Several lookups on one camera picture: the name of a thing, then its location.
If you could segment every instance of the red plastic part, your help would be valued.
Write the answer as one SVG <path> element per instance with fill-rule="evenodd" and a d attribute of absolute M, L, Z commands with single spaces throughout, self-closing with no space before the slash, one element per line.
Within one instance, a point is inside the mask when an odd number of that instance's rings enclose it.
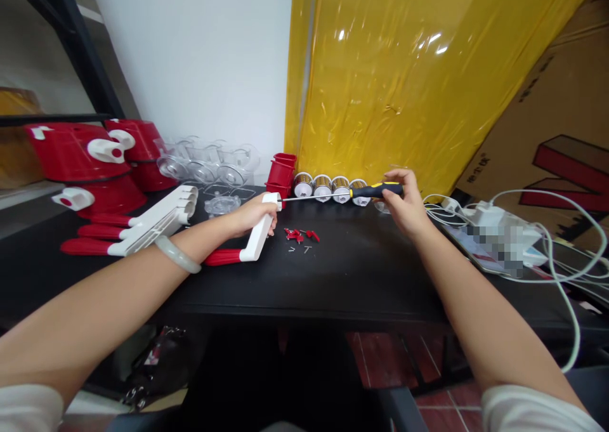
<path fill-rule="evenodd" d="M 156 161 L 132 162 L 131 170 L 133 181 L 143 192 L 162 191 L 178 185 L 173 178 L 161 175 Z"/>
<path fill-rule="evenodd" d="M 73 256 L 108 256 L 112 242 L 95 239 L 70 239 L 62 243 L 60 250 Z"/>
<path fill-rule="evenodd" d="M 313 237 L 315 240 L 317 240 L 317 243 L 319 243 L 319 237 L 318 235 L 314 232 L 314 231 L 307 231 L 306 232 L 306 236 L 310 239 L 311 237 Z"/>
<path fill-rule="evenodd" d="M 121 129 L 135 139 L 135 146 L 125 151 L 125 158 L 128 161 L 153 161 L 160 157 L 159 149 L 154 144 L 155 139 L 160 138 L 160 134 L 153 122 L 115 119 L 103 123 L 108 131 Z"/>
<path fill-rule="evenodd" d="M 100 213 L 91 217 L 91 222 L 99 225 L 111 225 L 119 226 L 121 228 L 128 228 L 129 222 L 133 218 L 126 215 L 115 215 L 111 213 Z"/>
<path fill-rule="evenodd" d="M 237 249 L 222 249 L 213 251 L 204 261 L 208 266 L 219 266 L 227 264 L 236 264 L 241 262 L 239 254 L 241 250 Z"/>
<path fill-rule="evenodd" d="M 290 187 L 294 179 L 294 167 L 282 162 L 271 161 L 271 171 L 268 173 L 268 182 Z"/>
<path fill-rule="evenodd" d="M 78 236 L 101 240 L 120 240 L 121 232 L 124 230 L 116 226 L 86 225 L 78 229 Z"/>
<path fill-rule="evenodd" d="M 46 126 L 44 139 L 34 137 L 32 128 Z M 129 172 L 127 162 L 103 162 L 87 151 L 91 140 L 113 141 L 101 126 L 79 123 L 29 124 L 23 127 L 49 180 L 74 183 L 103 180 Z"/>
<path fill-rule="evenodd" d="M 275 183 L 265 183 L 265 185 L 266 185 L 267 191 L 278 192 L 282 199 L 286 199 L 290 195 L 290 191 L 292 189 L 292 187 L 290 185 L 281 186 L 281 185 L 277 185 Z M 285 208 L 285 203 L 282 202 L 281 205 L 282 205 L 281 208 Z"/>
<path fill-rule="evenodd" d="M 135 185 L 130 174 L 78 186 L 95 197 L 89 207 L 77 211 L 82 218 L 91 218 L 98 213 L 128 213 L 146 203 L 146 196 Z"/>
<path fill-rule="evenodd" d="M 292 168 L 296 167 L 296 159 L 298 159 L 296 155 L 291 155 L 288 153 L 277 153 L 273 157 L 277 162 L 281 162 L 286 166 L 291 166 Z"/>

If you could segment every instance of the black tabletop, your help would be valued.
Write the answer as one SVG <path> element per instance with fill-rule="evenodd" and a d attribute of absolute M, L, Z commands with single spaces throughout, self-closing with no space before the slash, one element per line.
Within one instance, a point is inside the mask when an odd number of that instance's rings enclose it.
<path fill-rule="evenodd" d="M 149 195 L 152 206 L 168 192 Z M 191 224 L 207 219 L 199 197 Z M 108 256 L 68 256 L 59 250 L 86 224 L 72 212 L 0 240 L 3 264 L 0 317 L 21 319 L 80 279 L 116 261 Z M 286 240 L 283 228 L 314 230 L 320 242 Z M 245 247 L 247 239 L 224 247 Z M 305 253 L 305 246 L 310 246 Z M 569 336 L 572 325 L 555 285 L 489 280 L 540 334 Z M 609 324 L 576 307 L 585 338 L 609 339 Z M 371 204 L 315 200 L 286 203 L 275 237 L 257 262 L 204 266 L 191 275 L 153 317 L 184 322 L 230 317 L 274 322 L 319 320 L 353 330 L 450 332 L 442 304 L 410 241 L 391 216 Z"/>

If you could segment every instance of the yellow plastic curtain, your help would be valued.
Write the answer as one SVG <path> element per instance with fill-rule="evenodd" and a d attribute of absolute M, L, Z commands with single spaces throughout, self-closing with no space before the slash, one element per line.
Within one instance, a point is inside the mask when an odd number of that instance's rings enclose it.
<path fill-rule="evenodd" d="M 582 1 L 292 0 L 285 151 L 312 176 L 394 164 L 450 193 Z"/>

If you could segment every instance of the person's left hand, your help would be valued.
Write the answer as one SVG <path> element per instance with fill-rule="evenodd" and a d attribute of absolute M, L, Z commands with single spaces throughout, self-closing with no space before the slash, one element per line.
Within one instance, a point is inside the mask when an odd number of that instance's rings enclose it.
<path fill-rule="evenodd" d="M 272 202 L 262 203 L 262 193 L 240 206 L 233 213 L 224 215 L 221 218 L 226 218 L 230 221 L 232 237 L 242 237 L 251 228 L 256 226 L 260 219 L 269 214 L 273 217 L 273 222 L 268 230 L 269 235 L 275 235 L 275 227 L 277 226 L 277 204 Z"/>

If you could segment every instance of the bracelet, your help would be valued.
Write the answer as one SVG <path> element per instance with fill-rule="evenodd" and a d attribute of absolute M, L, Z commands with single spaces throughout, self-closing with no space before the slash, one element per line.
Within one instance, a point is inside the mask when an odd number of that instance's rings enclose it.
<path fill-rule="evenodd" d="M 201 271 L 201 266 L 190 259 L 186 254 L 182 253 L 165 235 L 158 236 L 154 241 L 154 244 L 159 247 L 169 259 L 187 272 L 199 273 Z"/>

